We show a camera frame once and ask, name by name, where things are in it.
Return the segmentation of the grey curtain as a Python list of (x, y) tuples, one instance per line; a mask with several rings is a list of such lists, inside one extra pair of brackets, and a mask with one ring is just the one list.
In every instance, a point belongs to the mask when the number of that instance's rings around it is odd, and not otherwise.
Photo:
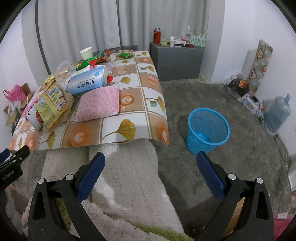
[(180, 37), (187, 28), (205, 33), (209, 1), (30, 1), (22, 10), (22, 36), (37, 82), (80, 51), (128, 45), (148, 50), (153, 31)]

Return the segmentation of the patterned tablecloth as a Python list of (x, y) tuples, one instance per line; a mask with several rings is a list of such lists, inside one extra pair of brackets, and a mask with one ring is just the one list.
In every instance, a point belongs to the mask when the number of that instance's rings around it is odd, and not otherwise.
[(79, 99), (75, 100), (70, 116), (49, 132), (37, 131), (22, 116), (11, 138), (9, 149), (22, 146), (30, 150), (82, 147), (120, 143), (147, 138), (169, 144), (165, 101), (156, 68), (148, 51), (135, 51), (133, 57), (122, 59), (111, 54), (111, 86), (119, 88), (119, 113), (114, 116), (75, 121)]

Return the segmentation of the pink cloth pack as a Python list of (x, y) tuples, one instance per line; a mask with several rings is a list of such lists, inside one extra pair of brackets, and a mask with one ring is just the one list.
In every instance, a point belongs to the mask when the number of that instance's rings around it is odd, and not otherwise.
[(119, 88), (106, 86), (82, 95), (75, 121), (84, 122), (110, 117), (119, 113)]

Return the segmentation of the blue tissue box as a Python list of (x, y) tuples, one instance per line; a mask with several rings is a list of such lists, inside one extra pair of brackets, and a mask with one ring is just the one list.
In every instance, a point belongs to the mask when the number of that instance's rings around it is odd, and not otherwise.
[(93, 89), (107, 85), (108, 71), (104, 65), (88, 70), (70, 78), (67, 92), (72, 95), (79, 95)]

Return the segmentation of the blue plastic waste basket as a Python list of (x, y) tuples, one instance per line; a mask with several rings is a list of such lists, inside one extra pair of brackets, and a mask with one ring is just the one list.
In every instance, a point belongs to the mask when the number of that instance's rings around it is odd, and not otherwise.
[(192, 154), (208, 153), (227, 142), (230, 126), (219, 112), (210, 108), (197, 108), (188, 116), (186, 146)]

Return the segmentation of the red thermos bottle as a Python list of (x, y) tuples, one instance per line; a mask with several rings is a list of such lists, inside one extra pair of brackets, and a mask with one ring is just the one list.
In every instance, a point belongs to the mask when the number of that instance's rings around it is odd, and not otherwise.
[(159, 44), (161, 41), (161, 30), (160, 28), (154, 29), (154, 37), (153, 37), (153, 43)]

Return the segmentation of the green snack bag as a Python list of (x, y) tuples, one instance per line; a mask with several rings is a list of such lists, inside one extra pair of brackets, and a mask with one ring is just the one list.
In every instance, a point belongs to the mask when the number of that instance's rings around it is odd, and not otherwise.
[(109, 49), (106, 49), (106, 50), (99, 52), (95, 57), (89, 58), (87, 60), (82, 60), (82, 61), (76, 63), (74, 65), (74, 67), (77, 71), (84, 69), (89, 65), (94, 67), (95, 65), (99, 65), (100, 63), (106, 62), (108, 60), (109, 56), (110, 56), (110, 51), (109, 51)]

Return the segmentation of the yellow orange snack bag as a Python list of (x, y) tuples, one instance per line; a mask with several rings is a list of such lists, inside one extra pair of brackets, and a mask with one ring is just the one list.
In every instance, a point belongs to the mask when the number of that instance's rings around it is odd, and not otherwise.
[(70, 101), (63, 87), (54, 79), (43, 84), (25, 107), (25, 118), (35, 130), (52, 130), (70, 110)]

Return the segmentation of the white fleece blanket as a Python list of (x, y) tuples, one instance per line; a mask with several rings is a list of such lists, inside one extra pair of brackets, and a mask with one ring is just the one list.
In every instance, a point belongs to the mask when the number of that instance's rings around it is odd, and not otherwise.
[[(158, 175), (158, 157), (148, 140), (49, 150), (41, 178), (62, 180), (101, 152), (105, 166), (82, 206), (104, 240), (188, 240)], [(32, 198), (23, 221), (27, 225)], [(69, 233), (77, 236), (62, 199), (56, 200)]]

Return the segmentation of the grey cabinet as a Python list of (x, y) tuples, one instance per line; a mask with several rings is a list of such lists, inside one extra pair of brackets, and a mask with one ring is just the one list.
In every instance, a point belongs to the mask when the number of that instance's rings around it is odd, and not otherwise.
[(149, 54), (160, 81), (196, 79), (200, 75), (204, 48), (169, 47), (151, 42)]

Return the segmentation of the small green candy packet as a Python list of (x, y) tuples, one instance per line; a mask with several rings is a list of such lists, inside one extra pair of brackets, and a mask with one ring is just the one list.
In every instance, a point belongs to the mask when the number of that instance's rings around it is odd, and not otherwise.
[(131, 52), (120, 52), (117, 56), (122, 59), (129, 59), (133, 57), (133, 54)]

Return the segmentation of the white paper cup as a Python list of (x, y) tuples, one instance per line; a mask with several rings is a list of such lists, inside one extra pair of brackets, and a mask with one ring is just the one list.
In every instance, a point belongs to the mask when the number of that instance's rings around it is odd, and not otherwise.
[(83, 60), (87, 60), (93, 57), (92, 47), (87, 47), (80, 51), (80, 55)]

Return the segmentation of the clear plastic cup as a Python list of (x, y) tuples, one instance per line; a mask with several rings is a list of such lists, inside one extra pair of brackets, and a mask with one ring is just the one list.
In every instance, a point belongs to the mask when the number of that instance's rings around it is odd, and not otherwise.
[(68, 81), (69, 78), (76, 73), (76, 68), (69, 61), (63, 61), (59, 64), (55, 72), (55, 80), (57, 82)]

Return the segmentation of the dark snack box on floor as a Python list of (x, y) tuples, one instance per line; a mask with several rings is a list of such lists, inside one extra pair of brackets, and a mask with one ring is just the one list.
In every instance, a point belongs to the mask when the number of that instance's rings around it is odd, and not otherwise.
[(246, 80), (236, 78), (231, 80), (228, 88), (234, 91), (235, 96), (242, 97), (249, 92), (250, 83)]

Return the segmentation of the blue water jug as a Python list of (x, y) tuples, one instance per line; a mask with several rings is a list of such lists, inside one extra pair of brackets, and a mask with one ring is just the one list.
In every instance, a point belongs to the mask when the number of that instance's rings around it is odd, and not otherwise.
[(277, 96), (267, 112), (265, 119), (265, 128), (271, 135), (276, 135), (278, 129), (287, 120), (292, 112), (292, 108), (289, 104), (290, 95), (286, 97)]

